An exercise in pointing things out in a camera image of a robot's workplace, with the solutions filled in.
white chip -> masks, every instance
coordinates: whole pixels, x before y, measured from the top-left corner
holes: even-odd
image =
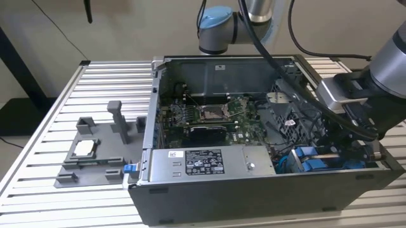
[[[91,153],[94,146],[95,146],[95,142],[93,140],[82,140],[77,144],[74,153],[77,154],[77,156],[87,156],[89,153]]]

barcode sticker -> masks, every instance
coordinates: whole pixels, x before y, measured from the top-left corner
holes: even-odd
[[[184,151],[170,151],[167,154],[169,158],[184,158]]]

aluminum table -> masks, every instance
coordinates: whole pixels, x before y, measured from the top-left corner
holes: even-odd
[[[342,62],[306,59],[322,77],[349,72]],[[91,62],[81,66],[55,105],[0,182],[0,227],[141,228],[143,225],[129,192],[122,185],[57,189],[67,151],[77,135],[77,121],[93,116],[97,123],[113,123],[106,107],[123,102],[129,121],[146,116],[151,91],[151,61]],[[406,123],[393,128],[381,141],[406,168]],[[277,216],[173,227],[406,227],[406,175],[387,189],[365,193],[340,212]]]

black pole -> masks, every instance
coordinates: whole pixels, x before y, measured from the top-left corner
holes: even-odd
[[[47,113],[51,107],[51,102],[39,84],[26,66],[26,63],[14,48],[11,41],[0,27],[0,58],[9,67],[15,79],[25,89],[35,107],[42,113]]]

screw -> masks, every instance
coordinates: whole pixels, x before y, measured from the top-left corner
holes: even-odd
[[[256,168],[256,165],[254,165],[254,163],[248,163],[248,168],[249,168],[249,170],[253,170],[254,168]]]
[[[337,153],[337,152],[338,152],[336,146],[330,147],[330,150],[332,150],[333,153]]]

